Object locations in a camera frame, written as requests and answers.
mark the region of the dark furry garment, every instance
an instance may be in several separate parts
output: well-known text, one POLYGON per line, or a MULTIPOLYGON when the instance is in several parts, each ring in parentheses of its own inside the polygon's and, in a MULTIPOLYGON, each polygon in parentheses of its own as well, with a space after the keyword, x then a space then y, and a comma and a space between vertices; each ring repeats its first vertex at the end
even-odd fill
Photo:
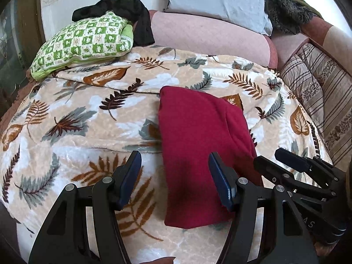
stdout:
POLYGON ((293 0, 267 0, 266 11, 273 28, 285 34, 298 34, 300 25, 309 23, 314 14, 293 0))

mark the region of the metal bolt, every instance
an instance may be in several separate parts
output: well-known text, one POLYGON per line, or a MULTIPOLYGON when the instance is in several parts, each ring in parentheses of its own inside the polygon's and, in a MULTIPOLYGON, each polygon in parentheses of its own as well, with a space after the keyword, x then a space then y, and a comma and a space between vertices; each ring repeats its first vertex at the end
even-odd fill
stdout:
POLYGON ((67 186, 65 186, 65 190, 67 191, 71 191, 75 188, 75 186, 73 184, 68 184, 67 186))
POLYGON ((276 190, 282 193, 283 191, 285 191, 285 188, 282 185, 277 185, 276 190))
POLYGON ((112 177, 105 177, 103 178, 103 183, 108 184, 112 182, 112 177))
POLYGON ((239 178, 239 179, 238 179, 238 182, 239 182, 240 184, 247 184, 247 183, 248 183, 248 180, 247 180, 246 178, 239 178))

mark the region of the floral blanket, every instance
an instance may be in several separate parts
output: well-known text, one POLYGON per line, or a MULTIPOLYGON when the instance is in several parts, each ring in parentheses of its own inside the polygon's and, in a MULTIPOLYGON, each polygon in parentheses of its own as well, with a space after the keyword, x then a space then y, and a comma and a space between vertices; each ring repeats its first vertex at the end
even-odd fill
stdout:
MULTIPOLYGON (((56 72, 22 102, 0 146, 0 198, 9 213, 35 237, 65 185, 94 184, 139 150, 143 167, 136 189, 116 212, 132 263, 163 256, 175 256, 175 263, 215 263, 230 223, 189 230, 163 223, 167 185, 157 113, 165 85, 201 90, 239 106, 258 155, 278 163, 274 153, 283 147, 331 162, 314 123, 266 68, 227 55, 135 47, 117 60, 56 72)), ((91 209, 87 216, 90 247, 98 254, 91 209)), ((258 253, 260 220, 262 211, 250 259, 258 253)))

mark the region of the green and white pillow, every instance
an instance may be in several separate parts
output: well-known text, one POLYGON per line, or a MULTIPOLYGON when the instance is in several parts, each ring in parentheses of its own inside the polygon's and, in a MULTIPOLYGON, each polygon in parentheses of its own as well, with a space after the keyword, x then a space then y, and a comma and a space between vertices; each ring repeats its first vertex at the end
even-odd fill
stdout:
POLYGON ((133 46, 132 26, 112 11, 64 27, 42 45, 30 69, 40 80, 52 71, 82 61, 120 57, 133 46))

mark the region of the folded red garment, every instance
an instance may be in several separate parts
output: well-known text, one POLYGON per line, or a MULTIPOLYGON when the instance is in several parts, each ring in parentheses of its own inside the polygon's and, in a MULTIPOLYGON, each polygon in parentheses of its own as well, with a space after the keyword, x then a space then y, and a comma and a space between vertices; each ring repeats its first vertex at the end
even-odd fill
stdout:
POLYGON ((160 91, 159 128, 168 184, 165 225, 194 228, 229 220, 208 168, 211 152, 256 185, 256 151, 242 110, 196 90, 165 86, 160 91))

